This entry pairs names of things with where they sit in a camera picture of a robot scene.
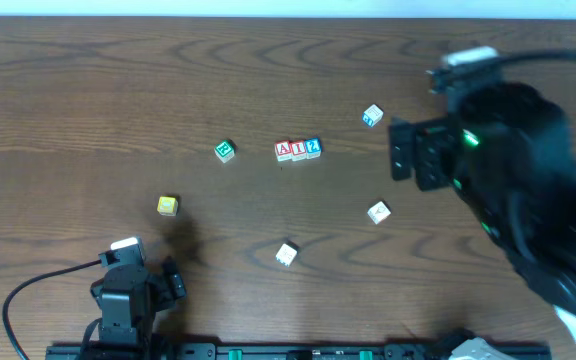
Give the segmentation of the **blue number 2 block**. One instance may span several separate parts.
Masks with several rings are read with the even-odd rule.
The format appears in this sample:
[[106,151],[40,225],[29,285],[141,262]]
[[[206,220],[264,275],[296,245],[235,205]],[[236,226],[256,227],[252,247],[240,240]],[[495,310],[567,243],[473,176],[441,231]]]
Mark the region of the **blue number 2 block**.
[[322,147],[318,138],[311,138],[304,141],[306,155],[308,159],[314,159],[321,156]]

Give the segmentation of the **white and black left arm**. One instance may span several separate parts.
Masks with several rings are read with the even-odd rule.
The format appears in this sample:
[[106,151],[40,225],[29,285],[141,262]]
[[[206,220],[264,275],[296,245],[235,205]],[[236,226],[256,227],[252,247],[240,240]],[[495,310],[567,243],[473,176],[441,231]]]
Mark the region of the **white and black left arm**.
[[90,291],[101,310],[80,346],[80,359],[170,359],[172,346],[153,333],[156,315],[186,296],[176,261],[167,257],[150,272],[136,245],[99,255],[107,269]]

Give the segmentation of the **red letter A block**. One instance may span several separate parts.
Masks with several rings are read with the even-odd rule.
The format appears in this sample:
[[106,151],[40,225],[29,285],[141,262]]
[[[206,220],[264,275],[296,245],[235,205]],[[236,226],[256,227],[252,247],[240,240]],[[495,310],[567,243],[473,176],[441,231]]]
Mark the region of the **red letter A block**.
[[292,159],[292,149],[289,140],[276,142],[274,144],[274,151],[278,162]]

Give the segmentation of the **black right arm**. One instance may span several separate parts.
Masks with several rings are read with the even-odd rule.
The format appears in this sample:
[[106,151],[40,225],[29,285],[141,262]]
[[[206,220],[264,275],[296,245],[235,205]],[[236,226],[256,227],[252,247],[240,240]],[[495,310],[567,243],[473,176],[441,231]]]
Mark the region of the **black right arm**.
[[394,122],[392,177],[453,189],[576,341],[576,159],[564,110],[499,65],[432,72],[446,113]]

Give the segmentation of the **red letter I block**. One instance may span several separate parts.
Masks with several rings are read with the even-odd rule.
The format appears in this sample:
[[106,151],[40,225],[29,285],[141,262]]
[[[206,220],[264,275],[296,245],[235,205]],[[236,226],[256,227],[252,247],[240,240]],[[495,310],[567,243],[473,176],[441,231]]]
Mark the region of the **red letter I block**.
[[291,159],[293,161],[300,161],[307,158],[307,150],[304,140],[290,142]]

